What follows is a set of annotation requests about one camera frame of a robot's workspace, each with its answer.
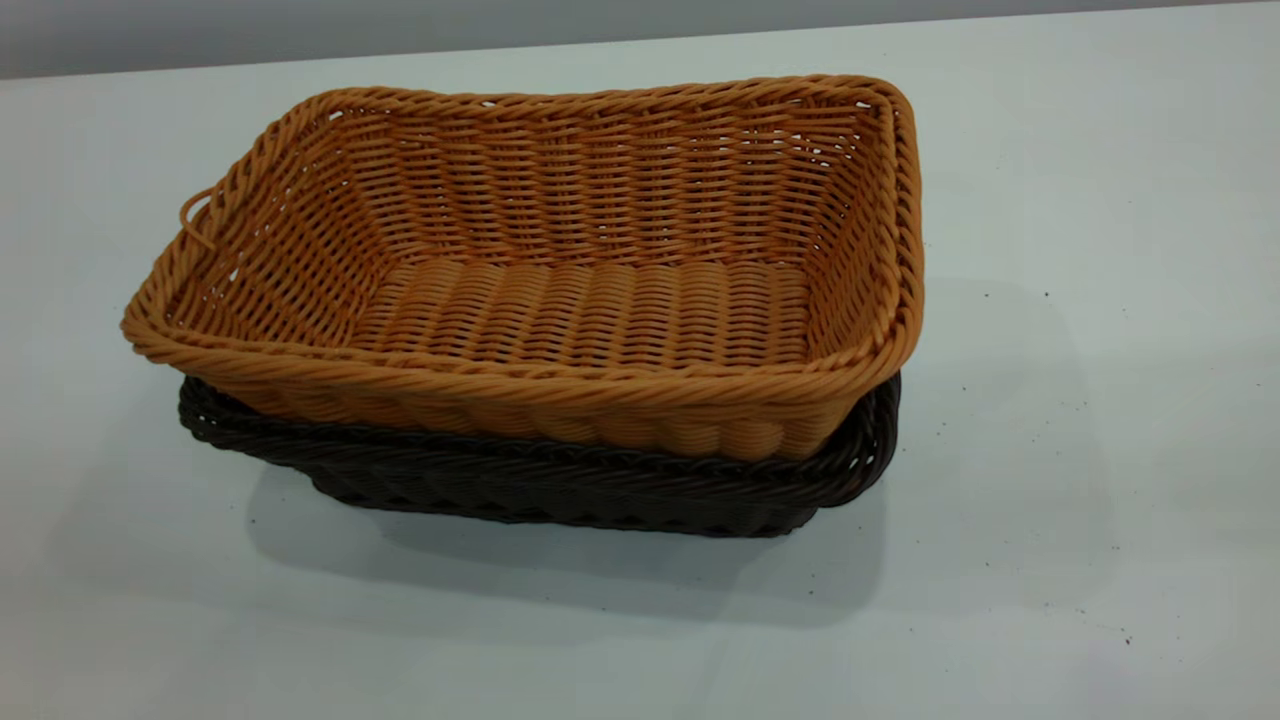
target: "dark brown wicker basket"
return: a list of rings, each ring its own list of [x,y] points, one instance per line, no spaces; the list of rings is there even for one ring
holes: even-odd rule
[[[762,462],[297,423],[260,415],[196,378],[183,383],[178,413],[196,439],[294,468],[360,507],[772,537],[879,479],[897,441],[900,389],[895,375],[863,397],[813,457]]]

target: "basket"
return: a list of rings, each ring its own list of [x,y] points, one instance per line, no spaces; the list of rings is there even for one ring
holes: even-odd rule
[[[884,471],[900,379],[872,391],[809,460],[687,459],[554,441],[474,438],[268,418],[187,378],[178,413],[202,442],[294,468],[348,505],[484,518],[771,537],[844,505]]]
[[[183,223],[124,334],[287,419],[803,459],[920,331],[911,110],[861,77],[333,91]]]

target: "wicker basket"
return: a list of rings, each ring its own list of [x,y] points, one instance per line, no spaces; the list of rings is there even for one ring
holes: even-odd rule
[[[861,77],[328,92],[183,208],[124,334],[280,418],[808,457],[919,336],[914,132]]]
[[[553,441],[471,438],[260,415],[188,378],[178,413],[200,441],[294,468],[342,502],[503,523],[716,537],[778,536],[869,488],[893,457],[897,377],[859,401],[809,460],[692,460]]]

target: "basket bottom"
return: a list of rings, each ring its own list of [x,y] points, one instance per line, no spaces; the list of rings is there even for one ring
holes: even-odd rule
[[[603,528],[611,530],[657,530],[682,534],[698,534],[717,538],[771,538],[785,536],[791,530],[804,525],[817,514],[817,507],[735,507],[735,511],[726,512],[723,506],[714,502],[707,503],[704,516],[699,518],[694,511],[695,503],[687,498],[680,501],[664,501],[660,498],[626,498],[626,507],[620,506],[618,497],[608,500],[593,498],[591,493],[576,489],[571,502],[566,498],[540,497],[535,505],[516,501],[503,505],[492,497],[493,486],[486,488],[486,497],[483,502],[461,505],[456,502],[458,496],[476,495],[477,486],[474,480],[462,483],[449,483],[449,489],[458,491],[451,493],[440,492],[440,487],[419,487],[411,492],[412,500],[396,492],[389,487],[372,487],[367,479],[360,487],[346,483],[340,475],[326,471],[307,471],[311,483],[317,491],[334,500],[355,507],[370,510],[392,510],[398,512],[422,512],[431,515],[461,515],[463,518],[476,518],[480,520],[493,520],[506,524],[524,523],[550,523],[558,525],[576,525],[582,528]],[[547,493],[536,492],[545,496]],[[600,515],[604,509],[609,509],[608,515]]]
[[[499,266],[438,258],[388,274],[351,346],[579,368],[804,363],[808,306],[797,265]]]

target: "basket handle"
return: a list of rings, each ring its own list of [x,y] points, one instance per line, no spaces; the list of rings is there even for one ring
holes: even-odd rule
[[[211,240],[209,240],[207,237],[205,237],[205,233],[202,233],[202,232],[200,232],[200,231],[196,229],[195,223],[188,217],[189,213],[191,213],[191,208],[195,206],[196,202],[200,202],[201,200],[210,199],[212,196],[214,196],[214,188],[210,187],[209,190],[201,190],[195,196],[192,196],[191,200],[188,200],[188,201],[186,201],[186,202],[182,204],[182,210],[178,210],[178,219],[182,220],[182,229],[187,231],[187,234],[189,234],[192,238],[195,238],[196,242],[204,245],[205,247],[207,247],[210,250],[218,250],[214,246],[214,242]]]

